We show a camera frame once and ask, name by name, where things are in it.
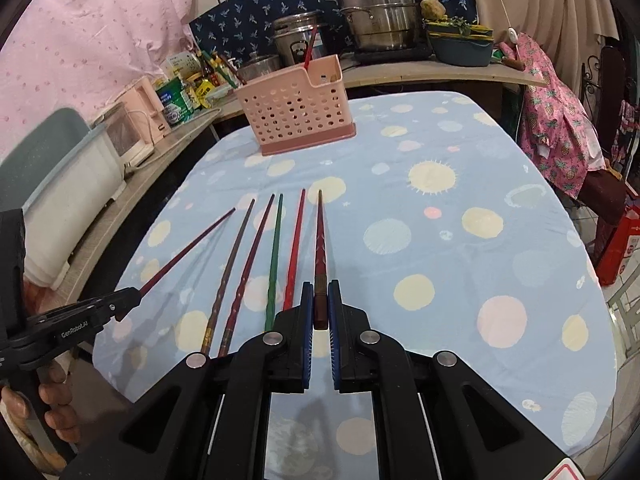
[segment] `red and white sticker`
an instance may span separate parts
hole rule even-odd
[[[565,458],[546,476],[545,480],[584,480],[584,476],[570,458]]]

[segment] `pot handle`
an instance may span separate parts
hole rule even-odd
[[[342,13],[354,11],[366,12],[369,15],[369,19],[373,20],[373,13],[369,9],[364,9],[362,7],[343,7],[340,9],[340,12]]]

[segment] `perforated plastic basket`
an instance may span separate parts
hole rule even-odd
[[[263,155],[290,152],[356,134],[337,56],[249,81],[236,90]]]

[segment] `blue polka dot tablecloth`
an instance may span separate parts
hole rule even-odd
[[[322,189],[329,279],[372,328],[407,350],[449,349],[565,452],[590,443],[613,398],[610,319],[587,253],[553,190],[472,100],[415,92],[350,101],[355,137],[262,156],[249,128],[196,164],[142,241],[119,287],[141,286],[216,218],[205,238],[126,319],[95,342],[94,364],[130,400],[202,336],[227,257],[257,200],[231,273],[222,329],[271,193],[284,193],[276,308],[282,307],[296,213],[307,189],[296,300],[313,282]],[[231,345],[263,329],[276,216],[271,209]],[[267,479],[376,478],[369,394],[341,396],[328,332],[315,332],[304,396],[274,395]]]

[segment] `metal screw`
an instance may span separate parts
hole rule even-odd
[[[262,336],[262,341],[265,345],[276,346],[282,343],[282,334],[280,332],[267,332]]]
[[[380,341],[380,334],[373,330],[365,330],[362,334],[360,334],[360,341],[367,345],[375,345],[378,341]]]
[[[187,357],[187,366],[189,368],[200,368],[204,366],[206,362],[207,358],[204,354],[191,354],[189,357]]]
[[[437,361],[442,366],[453,366],[458,362],[458,358],[452,352],[440,352],[438,354]]]

